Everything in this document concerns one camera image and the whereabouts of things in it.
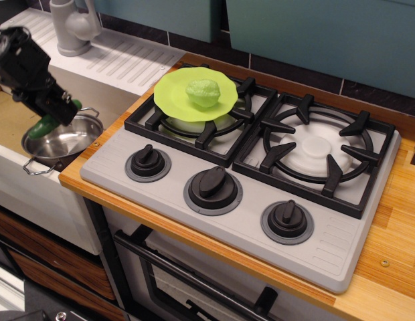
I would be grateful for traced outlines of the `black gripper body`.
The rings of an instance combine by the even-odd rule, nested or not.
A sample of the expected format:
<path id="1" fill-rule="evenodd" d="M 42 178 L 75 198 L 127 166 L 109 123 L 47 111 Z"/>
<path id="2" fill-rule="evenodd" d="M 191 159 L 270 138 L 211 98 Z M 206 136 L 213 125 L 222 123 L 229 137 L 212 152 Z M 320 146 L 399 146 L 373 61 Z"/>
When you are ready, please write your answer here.
<path id="1" fill-rule="evenodd" d="M 42 103 L 49 93 L 64 91 L 48 70 L 50 60 L 26 27 L 0 31 L 0 84 L 11 89 L 16 101 Z"/>

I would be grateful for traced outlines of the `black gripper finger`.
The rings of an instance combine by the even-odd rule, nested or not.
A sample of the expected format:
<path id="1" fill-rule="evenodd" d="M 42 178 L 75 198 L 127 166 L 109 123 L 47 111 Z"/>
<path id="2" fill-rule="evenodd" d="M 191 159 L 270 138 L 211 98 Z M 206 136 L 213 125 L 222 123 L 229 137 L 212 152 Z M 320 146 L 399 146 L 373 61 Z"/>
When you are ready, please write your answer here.
<path id="1" fill-rule="evenodd" d="M 38 116 L 43 117 L 44 111 L 32 100 L 24 99 L 21 101 L 26 107 L 28 107 L 31 111 L 35 112 Z"/>
<path id="2" fill-rule="evenodd" d="M 77 114 L 77 105 L 67 91 L 49 93 L 41 107 L 46 112 L 41 119 L 52 124 L 69 125 Z"/>

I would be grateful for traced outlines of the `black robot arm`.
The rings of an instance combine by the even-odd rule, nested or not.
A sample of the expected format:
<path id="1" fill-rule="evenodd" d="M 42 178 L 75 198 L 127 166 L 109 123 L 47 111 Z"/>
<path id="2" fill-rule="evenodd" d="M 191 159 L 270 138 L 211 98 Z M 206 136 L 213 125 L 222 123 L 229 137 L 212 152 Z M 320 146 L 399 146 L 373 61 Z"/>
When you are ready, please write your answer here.
<path id="1" fill-rule="evenodd" d="M 49 115 L 68 125 L 78 107 L 50 74 L 50 60 L 26 27 L 0 30 L 0 84 L 39 116 Z"/>

